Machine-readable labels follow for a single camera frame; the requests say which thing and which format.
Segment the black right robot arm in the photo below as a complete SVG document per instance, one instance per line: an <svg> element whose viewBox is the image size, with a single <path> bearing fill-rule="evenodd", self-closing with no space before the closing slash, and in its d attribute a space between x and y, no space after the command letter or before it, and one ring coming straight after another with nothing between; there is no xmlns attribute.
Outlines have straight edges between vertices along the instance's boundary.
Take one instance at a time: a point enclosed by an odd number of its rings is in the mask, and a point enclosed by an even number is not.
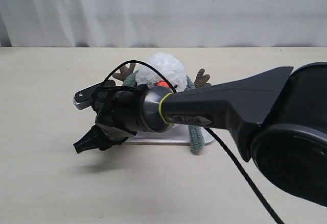
<svg viewBox="0 0 327 224"><path fill-rule="evenodd" d="M138 132L176 124L228 130L244 161L276 187L326 205L326 63L281 66L233 82L176 92L171 84L118 86L109 78L76 93L95 124L76 152L106 150Z"/></svg>

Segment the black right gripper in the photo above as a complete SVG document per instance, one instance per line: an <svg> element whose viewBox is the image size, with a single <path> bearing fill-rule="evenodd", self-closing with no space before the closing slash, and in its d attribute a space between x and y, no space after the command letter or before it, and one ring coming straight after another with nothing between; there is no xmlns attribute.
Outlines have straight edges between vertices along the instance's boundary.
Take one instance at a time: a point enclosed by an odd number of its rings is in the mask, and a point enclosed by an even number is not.
<svg viewBox="0 0 327 224"><path fill-rule="evenodd" d="M96 126L73 144L76 153L99 149L105 151L112 144L120 144L137 135L140 125L139 105L143 91L129 86L100 86L91 93L100 103Z"/></svg>

